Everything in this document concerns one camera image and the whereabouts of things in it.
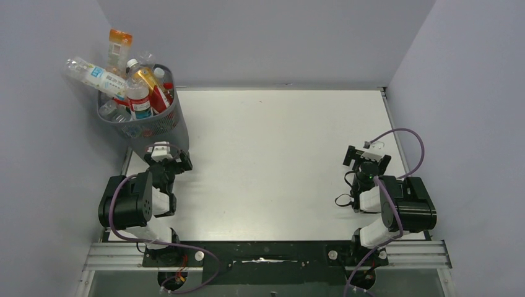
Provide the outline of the brown tea bottle red base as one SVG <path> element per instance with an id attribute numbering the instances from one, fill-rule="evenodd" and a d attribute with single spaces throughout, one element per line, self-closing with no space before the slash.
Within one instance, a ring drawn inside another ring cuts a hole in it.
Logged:
<path id="1" fill-rule="evenodd" d="M 165 93 L 163 85 L 157 80 L 151 68 L 140 65 L 136 59 L 127 62 L 128 79 L 143 80 L 149 87 L 150 104 L 154 114 L 164 112 L 172 103 L 173 99 Z"/>

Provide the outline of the clear bottle red teal label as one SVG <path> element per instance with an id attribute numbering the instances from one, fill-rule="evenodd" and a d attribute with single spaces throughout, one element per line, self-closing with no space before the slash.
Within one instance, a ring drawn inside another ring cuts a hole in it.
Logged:
<path id="1" fill-rule="evenodd" d="M 126 99 L 133 120 L 150 118 L 154 115 L 149 91 L 148 85 L 143 80 L 129 78 L 126 81 Z"/>

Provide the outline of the clear bottle white blue label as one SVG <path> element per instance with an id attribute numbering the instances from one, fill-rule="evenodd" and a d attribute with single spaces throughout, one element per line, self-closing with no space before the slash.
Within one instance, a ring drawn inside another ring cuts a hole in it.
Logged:
<path id="1" fill-rule="evenodd" d="M 80 57 L 66 61 L 65 74 L 110 97 L 124 101 L 126 80 L 102 67 L 91 64 Z"/>

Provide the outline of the clear unlabelled bottle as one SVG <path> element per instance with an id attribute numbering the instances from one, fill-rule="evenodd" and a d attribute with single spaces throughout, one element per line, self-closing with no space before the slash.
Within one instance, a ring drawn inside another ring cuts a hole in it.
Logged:
<path id="1" fill-rule="evenodd" d="M 149 51 L 143 51 L 137 54 L 138 62 L 147 67 L 154 67 L 156 64 L 156 57 Z"/>

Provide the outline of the orange tinted bottle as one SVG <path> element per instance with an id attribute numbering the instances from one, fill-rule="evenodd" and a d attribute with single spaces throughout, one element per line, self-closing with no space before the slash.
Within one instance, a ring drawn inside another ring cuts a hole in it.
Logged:
<path id="1" fill-rule="evenodd" d="M 129 33 L 111 29 L 109 33 L 109 49 L 107 70 L 120 77 L 126 76 L 128 56 L 132 46 L 133 36 Z"/>

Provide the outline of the clear bottle blue green label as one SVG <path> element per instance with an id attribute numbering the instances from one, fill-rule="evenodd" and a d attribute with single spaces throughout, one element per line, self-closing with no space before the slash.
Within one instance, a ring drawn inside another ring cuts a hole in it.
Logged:
<path id="1" fill-rule="evenodd" d="M 114 100 L 109 100 L 98 109 L 99 115 L 113 123 L 123 123 L 132 120 L 131 115 Z"/>

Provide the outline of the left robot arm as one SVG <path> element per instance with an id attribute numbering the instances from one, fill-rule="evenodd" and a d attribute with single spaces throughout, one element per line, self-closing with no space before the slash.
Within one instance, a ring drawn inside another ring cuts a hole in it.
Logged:
<path id="1" fill-rule="evenodd" d="M 160 219 L 171 217 L 177 208 L 174 194 L 178 174 L 193 169 L 189 153 L 171 147 L 149 147 L 144 155 L 148 168 L 134 176 L 109 178 L 98 206 L 98 219 L 105 228 L 133 235 L 148 251 L 180 242 L 176 231 Z"/>

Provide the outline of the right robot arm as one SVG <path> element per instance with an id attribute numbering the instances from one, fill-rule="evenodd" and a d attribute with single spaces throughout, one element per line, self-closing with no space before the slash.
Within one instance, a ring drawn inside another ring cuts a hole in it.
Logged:
<path id="1" fill-rule="evenodd" d="M 419 177 L 395 177 L 386 169 L 391 156 L 370 145 L 358 149 L 348 146 L 342 164 L 349 186 L 346 206 L 355 213 L 378 214 L 373 223 L 358 228 L 341 260 L 345 264 L 385 263 L 385 245 L 406 234 L 432 230 L 437 223 L 436 208 Z"/>

